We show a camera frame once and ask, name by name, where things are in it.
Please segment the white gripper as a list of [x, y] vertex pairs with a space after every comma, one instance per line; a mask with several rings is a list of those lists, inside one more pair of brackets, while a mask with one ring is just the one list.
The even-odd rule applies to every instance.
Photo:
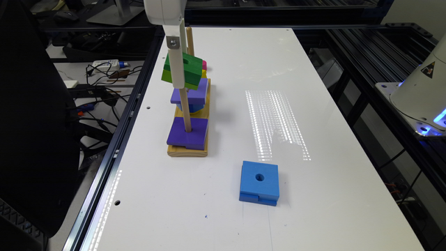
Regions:
[[183, 19], [187, 0], [144, 0], [151, 24], [165, 25], [171, 77], [174, 88], [184, 88], [183, 53], [187, 54], [187, 35]]

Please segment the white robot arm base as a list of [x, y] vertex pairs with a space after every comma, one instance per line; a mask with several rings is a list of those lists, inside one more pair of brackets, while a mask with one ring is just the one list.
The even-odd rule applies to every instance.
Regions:
[[445, 38], [404, 81], [375, 87], [416, 135], [445, 136]]

